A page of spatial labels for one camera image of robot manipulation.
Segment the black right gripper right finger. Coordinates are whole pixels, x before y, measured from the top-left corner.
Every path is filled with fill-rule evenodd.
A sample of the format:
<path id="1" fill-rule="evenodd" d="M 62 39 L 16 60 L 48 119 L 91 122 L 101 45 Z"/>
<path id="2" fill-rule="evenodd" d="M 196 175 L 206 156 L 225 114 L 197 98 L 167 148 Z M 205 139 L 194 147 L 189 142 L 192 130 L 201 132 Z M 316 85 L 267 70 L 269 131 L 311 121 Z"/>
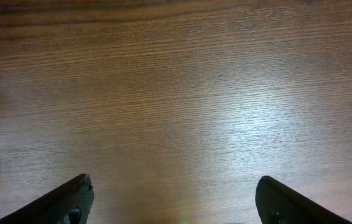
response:
<path id="1" fill-rule="evenodd" d="M 259 180 L 255 203 L 263 224 L 352 224 L 271 176 Z"/>

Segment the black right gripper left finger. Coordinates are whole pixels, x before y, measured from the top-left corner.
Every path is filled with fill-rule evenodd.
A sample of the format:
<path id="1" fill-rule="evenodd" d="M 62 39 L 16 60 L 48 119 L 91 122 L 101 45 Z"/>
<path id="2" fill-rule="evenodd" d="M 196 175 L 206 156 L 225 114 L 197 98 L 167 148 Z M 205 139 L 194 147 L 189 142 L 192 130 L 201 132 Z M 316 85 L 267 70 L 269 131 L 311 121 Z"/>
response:
<path id="1" fill-rule="evenodd" d="M 95 195 L 90 176 L 80 174 L 0 219 L 0 224 L 86 224 Z"/>

